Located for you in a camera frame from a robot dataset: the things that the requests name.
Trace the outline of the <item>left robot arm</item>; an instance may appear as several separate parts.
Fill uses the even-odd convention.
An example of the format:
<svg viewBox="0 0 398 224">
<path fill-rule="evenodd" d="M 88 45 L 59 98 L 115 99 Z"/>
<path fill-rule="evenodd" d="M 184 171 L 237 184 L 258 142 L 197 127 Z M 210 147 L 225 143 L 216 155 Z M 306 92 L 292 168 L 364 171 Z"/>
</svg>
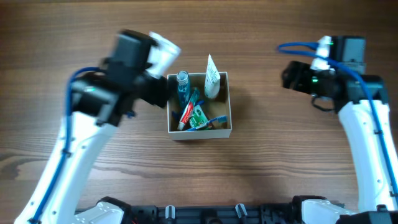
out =
<svg viewBox="0 0 398 224">
<path fill-rule="evenodd" d="M 57 142 L 17 223 L 132 222 L 130 206 L 113 198 L 81 213 L 76 206 L 96 158 L 122 118 L 134 114 L 134 102 L 167 104 L 174 84 L 164 72 L 179 54 L 159 34 L 122 30 L 108 57 L 70 77 Z"/>
</svg>

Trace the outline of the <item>blue white toothbrush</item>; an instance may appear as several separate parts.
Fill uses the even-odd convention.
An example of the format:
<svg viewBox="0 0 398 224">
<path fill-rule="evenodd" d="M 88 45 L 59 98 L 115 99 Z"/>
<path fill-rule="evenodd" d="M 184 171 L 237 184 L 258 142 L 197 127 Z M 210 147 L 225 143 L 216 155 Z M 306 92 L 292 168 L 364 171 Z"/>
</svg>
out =
<svg viewBox="0 0 398 224">
<path fill-rule="evenodd" d="M 211 124 L 215 124 L 215 123 L 219 123 L 219 124 L 226 123 L 227 122 L 227 118 L 228 117 L 226 115 L 218 116 L 218 117 L 213 118 L 213 119 L 207 121 L 206 123 L 203 123 L 203 124 L 201 124 L 201 125 L 199 125 L 197 127 L 190 128 L 187 131 L 197 131 L 199 129 L 203 129 L 203 128 L 208 127 Z"/>
</svg>

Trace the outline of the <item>green white soap packet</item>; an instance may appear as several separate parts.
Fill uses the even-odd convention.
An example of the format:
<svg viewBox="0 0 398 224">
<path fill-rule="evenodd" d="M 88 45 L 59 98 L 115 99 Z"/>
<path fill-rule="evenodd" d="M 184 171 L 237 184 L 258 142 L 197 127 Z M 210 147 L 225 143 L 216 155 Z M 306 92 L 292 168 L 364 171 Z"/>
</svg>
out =
<svg viewBox="0 0 398 224">
<path fill-rule="evenodd" d="M 200 105 L 196 105 L 193 108 L 192 115 L 190 117 L 189 123 L 190 123 L 190 128 L 194 130 L 210 130 L 213 129 L 213 125 L 211 123 L 208 123 L 209 120 L 204 114 L 202 108 Z"/>
</svg>

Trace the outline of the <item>white lotion tube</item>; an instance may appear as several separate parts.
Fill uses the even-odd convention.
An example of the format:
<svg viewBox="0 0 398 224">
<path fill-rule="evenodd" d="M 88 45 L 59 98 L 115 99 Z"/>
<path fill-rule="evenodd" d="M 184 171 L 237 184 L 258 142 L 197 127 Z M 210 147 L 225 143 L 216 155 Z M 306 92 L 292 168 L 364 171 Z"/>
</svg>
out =
<svg viewBox="0 0 398 224">
<path fill-rule="evenodd" d="M 209 99 L 215 99 L 220 91 L 221 76 L 211 57 L 208 56 L 206 77 L 205 77 L 205 96 Z"/>
</svg>

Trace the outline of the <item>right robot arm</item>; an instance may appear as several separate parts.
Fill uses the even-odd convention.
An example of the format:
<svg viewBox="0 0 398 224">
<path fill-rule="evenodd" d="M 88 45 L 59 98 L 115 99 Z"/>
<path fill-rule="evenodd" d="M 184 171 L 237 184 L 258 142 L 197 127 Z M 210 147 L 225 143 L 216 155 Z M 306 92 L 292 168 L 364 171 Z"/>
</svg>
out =
<svg viewBox="0 0 398 224">
<path fill-rule="evenodd" d="M 389 97 L 381 77 L 367 75 L 366 40 L 324 36 L 303 42 L 312 63 L 293 61 L 283 72 L 283 86 L 333 102 L 346 133 L 358 183 L 358 211 L 326 199 L 299 199 L 303 223 L 397 223 L 397 153 L 389 124 Z"/>
</svg>

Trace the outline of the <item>blue mouthwash bottle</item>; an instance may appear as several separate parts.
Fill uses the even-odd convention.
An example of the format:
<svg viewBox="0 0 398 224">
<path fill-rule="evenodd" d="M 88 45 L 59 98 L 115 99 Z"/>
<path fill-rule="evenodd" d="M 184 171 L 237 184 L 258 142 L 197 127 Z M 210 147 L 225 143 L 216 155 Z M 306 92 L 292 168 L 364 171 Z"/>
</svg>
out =
<svg viewBox="0 0 398 224">
<path fill-rule="evenodd" d="M 188 72 L 182 70 L 177 73 L 177 95 L 180 106 L 185 108 L 190 99 L 190 77 Z"/>
</svg>

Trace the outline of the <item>teal toothpaste tube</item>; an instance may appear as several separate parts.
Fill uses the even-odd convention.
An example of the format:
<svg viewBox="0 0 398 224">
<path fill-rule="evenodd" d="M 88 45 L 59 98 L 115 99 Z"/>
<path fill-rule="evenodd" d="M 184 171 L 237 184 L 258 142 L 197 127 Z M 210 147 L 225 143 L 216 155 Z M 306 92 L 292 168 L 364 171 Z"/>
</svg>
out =
<svg viewBox="0 0 398 224">
<path fill-rule="evenodd" d="M 193 108 L 195 107 L 195 104 L 196 104 L 197 100 L 199 99 L 199 97 L 200 97 L 199 89 L 194 88 L 193 93 L 188 101 L 188 104 L 186 105 L 186 107 L 183 111 L 183 114 L 180 118 L 180 121 L 178 123 L 177 129 L 179 131 L 182 131 L 184 129 L 185 125 L 187 124 L 187 122 L 189 121 L 192 111 L 193 111 Z"/>
</svg>

